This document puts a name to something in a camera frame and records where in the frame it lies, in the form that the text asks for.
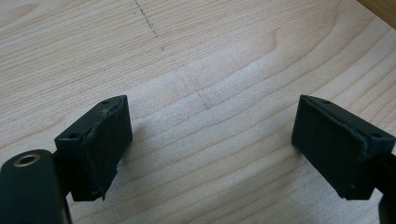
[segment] screw hole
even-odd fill
[[[78,133],[70,133],[69,134],[69,138],[77,138],[78,137]]]
[[[379,134],[379,133],[370,133],[370,135],[371,135],[372,137],[376,137],[376,138],[381,138],[381,137],[382,137],[382,135]]]
[[[32,154],[32,155],[26,155],[23,157],[20,157],[14,162],[14,166],[16,167],[23,167],[23,166],[28,166],[40,159],[40,155],[38,154]]]

